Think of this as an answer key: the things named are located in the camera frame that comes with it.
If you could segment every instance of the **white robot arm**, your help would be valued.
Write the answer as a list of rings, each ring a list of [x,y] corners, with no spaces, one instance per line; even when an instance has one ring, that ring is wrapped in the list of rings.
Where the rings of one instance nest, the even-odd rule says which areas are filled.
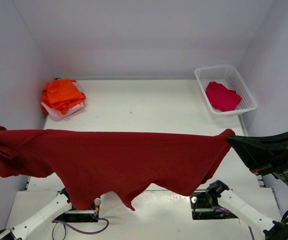
[[[62,213],[70,210],[72,204],[67,194],[62,191],[47,206],[23,223],[0,231],[0,240],[29,240],[32,233],[43,230]],[[206,189],[209,200],[217,202],[245,222],[256,240],[288,240],[288,225],[276,222],[261,214],[240,199],[221,181],[215,181]]]
[[[218,203],[246,223],[252,229],[256,240],[288,240],[288,224],[276,222],[261,214],[223,182],[217,180],[210,184],[206,194],[210,203]]]
[[[64,191],[32,217],[13,227],[0,230],[0,240],[29,240],[32,233],[42,231],[62,213],[70,210],[72,204]]]

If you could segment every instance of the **laundry basket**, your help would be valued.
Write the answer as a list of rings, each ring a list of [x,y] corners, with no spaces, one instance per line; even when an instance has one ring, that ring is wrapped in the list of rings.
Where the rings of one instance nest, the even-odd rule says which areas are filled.
[[[206,66],[195,69],[197,82],[202,90],[210,111],[216,115],[240,115],[255,110],[258,105],[243,78],[233,65]],[[236,91],[242,101],[233,111],[220,111],[214,109],[206,95],[206,88],[210,82],[223,84],[226,88]]]

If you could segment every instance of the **gray wall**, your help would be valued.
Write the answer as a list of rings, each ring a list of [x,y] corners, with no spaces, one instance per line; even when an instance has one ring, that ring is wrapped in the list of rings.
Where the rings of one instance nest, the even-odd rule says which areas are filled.
[[[288,1],[275,0],[250,44],[238,70],[258,103],[243,115],[250,136],[288,131]],[[288,209],[288,188],[268,176],[280,210]]]
[[[0,0],[0,125],[36,129],[43,124],[41,91],[52,75],[11,0]],[[0,177],[0,229],[25,177]]]
[[[14,0],[59,77],[194,78],[237,66],[273,0]]]

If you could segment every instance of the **red cloth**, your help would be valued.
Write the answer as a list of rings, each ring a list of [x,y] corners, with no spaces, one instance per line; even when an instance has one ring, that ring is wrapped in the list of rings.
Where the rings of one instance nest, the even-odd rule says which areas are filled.
[[[55,172],[77,209],[114,191],[134,210],[131,201],[151,183],[191,195],[230,150],[230,135],[0,130],[0,176]]]
[[[213,108],[222,112],[235,110],[242,101],[236,91],[227,89],[223,84],[215,81],[208,84],[205,93]]]

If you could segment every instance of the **white tabletop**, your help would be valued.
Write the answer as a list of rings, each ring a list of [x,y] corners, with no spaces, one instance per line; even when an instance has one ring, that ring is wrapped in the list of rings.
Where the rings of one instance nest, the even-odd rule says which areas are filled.
[[[243,131],[236,115],[215,116],[204,102],[196,80],[80,80],[86,95],[85,108],[54,121],[45,129],[95,132],[153,132],[215,136],[225,129]],[[214,177],[233,187],[258,187],[257,178],[233,149]],[[56,174],[30,178],[28,191],[59,191],[64,187]],[[162,190],[151,184],[148,190]]]
[[[85,108],[58,122],[49,117],[45,129],[215,136],[230,128],[237,135],[243,135],[236,115],[217,117],[207,109],[195,80],[82,80],[78,84],[87,97]],[[234,150],[226,155],[213,178],[199,189],[205,189],[215,180],[222,180],[234,191],[240,191],[242,199],[260,207],[258,209],[270,217],[280,217],[271,190],[259,187],[257,178]],[[35,199],[41,199],[47,194],[45,191],[53,194],[52,191],[63,187],[56,174],[47,178],[32,177],[26,193],[34,193]],[[16,199],[19,206],[29,201],[25,194]],[[165,191],[155,184],[136,197],[132,204],[135,212],[126,208],[116,194],[103,195],[100,217],[108,218],[110,225],[92,239],[251,239],[247,226],[238,219],[192,220],[188,197]],[[14,219],[23,218],[19,215],[20,210],[12,211],[12,221],[8,224],[13,225]],[[104,224],[77,223],[75,226],[84,231],[97,231]],[[45,231],[45,239],[51,239],[50,231]],[[67,234],[67,240],[89,238],[71,230]]]

